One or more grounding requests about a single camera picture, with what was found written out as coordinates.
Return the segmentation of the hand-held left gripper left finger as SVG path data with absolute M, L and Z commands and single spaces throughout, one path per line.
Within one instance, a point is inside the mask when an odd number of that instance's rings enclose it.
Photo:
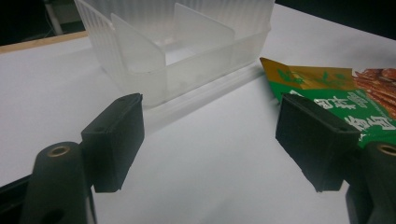
M 29 178 L 20 224 L 96 224 L 92 194 L 122 188 L 145 138 L 143 95 L 115 100 L 82 132 L 82 141 L 42 149 Z

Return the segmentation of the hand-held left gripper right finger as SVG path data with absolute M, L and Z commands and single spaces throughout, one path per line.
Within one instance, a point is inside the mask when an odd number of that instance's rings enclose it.
M 313 101 L 282 96 L 276 140 L 317 192 L 348 183 L 350 224 L 396 224 L 396 145 L 358 145 L 361 132 Z

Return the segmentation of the green snack packet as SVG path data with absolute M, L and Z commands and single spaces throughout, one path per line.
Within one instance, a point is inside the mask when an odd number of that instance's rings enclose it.
M 360 144 L 396 145 L 396 69 L 310 67 L 261 59 L 276 98 L 305 97 L 361 132 Z

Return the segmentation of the translucent plastic divided box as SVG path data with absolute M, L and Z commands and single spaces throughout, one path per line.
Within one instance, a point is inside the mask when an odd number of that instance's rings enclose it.
M 275 0 L 75 0 L 92 48 L 125 93 L 156 106 L 253 63 Z

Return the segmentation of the white metal stand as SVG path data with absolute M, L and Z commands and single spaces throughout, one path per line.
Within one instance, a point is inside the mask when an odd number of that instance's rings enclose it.
M 63 35 L 64 32 L 53 9 L 52 0 L 43 0 L 43 3 L 49 15 L 49 20 L 51 23 L 51 27 L 53 28 L 53 32 L 56 35 Z

